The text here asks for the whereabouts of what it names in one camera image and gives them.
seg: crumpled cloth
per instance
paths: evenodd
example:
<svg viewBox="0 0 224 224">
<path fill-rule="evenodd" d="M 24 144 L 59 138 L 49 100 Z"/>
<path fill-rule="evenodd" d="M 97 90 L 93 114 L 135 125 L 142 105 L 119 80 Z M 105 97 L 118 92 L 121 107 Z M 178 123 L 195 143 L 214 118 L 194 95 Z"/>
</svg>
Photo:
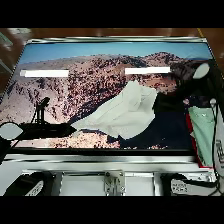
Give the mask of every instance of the crumpled cloth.
<svg viewBox="0 0 224 224">
<path fill-rule="evenodd" d="M 154 88 L 129 81 L 119 95 L 101 105 L 94 113 L 71 124 L 77 131 L 99 130 L 114 138 L 133 138 L 143 132 L 155 118 Z"/>
</svg>

